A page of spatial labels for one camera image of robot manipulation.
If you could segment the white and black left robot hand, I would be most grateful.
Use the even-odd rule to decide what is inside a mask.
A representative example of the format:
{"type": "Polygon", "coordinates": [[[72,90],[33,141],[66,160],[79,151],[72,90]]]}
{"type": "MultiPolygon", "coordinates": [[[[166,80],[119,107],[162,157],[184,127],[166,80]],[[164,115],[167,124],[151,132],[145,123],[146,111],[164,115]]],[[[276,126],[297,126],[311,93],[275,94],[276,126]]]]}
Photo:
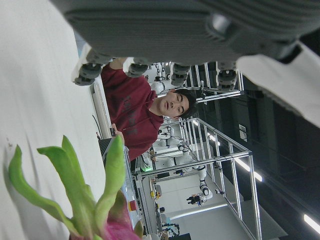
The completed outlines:
{"type": "Polygon", "coordinates": [[[202,102],[231,97],[249,78],[279,104],[320,124],[320,58],[300,38],[320,27],[317,0],[55,0],[86,41],[73,74],[89,85],[111,58],[125,73],[172,62],[181,86],[191,66],[215,62],[216,82],[201,85],[202,102]]]}

